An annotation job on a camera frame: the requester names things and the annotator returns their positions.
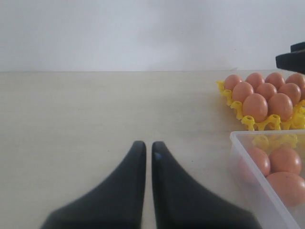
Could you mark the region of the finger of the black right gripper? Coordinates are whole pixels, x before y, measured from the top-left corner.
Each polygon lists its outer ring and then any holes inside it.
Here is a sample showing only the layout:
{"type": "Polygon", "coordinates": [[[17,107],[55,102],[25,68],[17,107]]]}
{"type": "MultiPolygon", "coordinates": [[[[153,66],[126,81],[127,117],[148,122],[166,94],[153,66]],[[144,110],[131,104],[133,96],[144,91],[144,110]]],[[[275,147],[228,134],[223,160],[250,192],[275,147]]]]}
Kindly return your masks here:
{"type": "Polygon", "coordinates": [[[298,52],[305,49],[305,42],[296,43],[290,46],[290,52],[298,52]]]}
{"type": "Polygon", "coordinates": [[[300,74],[305,73],[305,51],[295,51],[276,56],[276,67],[278,69],[296,72],[300,74]]]}

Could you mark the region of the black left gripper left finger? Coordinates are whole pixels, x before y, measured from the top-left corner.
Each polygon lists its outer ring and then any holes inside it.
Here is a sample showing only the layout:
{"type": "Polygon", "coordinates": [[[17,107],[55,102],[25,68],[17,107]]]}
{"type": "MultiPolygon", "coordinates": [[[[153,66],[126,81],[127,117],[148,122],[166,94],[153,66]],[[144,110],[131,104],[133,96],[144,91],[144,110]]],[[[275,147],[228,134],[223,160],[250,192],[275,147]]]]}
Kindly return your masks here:
{"type": "Polygon", "coordinates": [[[135,141],[97,187],[53,211],[43,229],[139,229],[146,182],[146,145],[135,141]]]}

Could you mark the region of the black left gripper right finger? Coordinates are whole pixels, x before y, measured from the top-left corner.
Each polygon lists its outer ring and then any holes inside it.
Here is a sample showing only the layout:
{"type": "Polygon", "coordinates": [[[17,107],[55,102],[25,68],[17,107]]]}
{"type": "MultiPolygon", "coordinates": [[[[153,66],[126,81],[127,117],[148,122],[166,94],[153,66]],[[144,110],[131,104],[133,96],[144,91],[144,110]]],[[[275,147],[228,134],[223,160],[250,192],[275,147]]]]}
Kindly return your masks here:
{"type": "Polygon", "coordinates": [[[259,229],[254,215],[192,178],[166,144],[152,144],[152,192],[159,229],[259,229]]]}

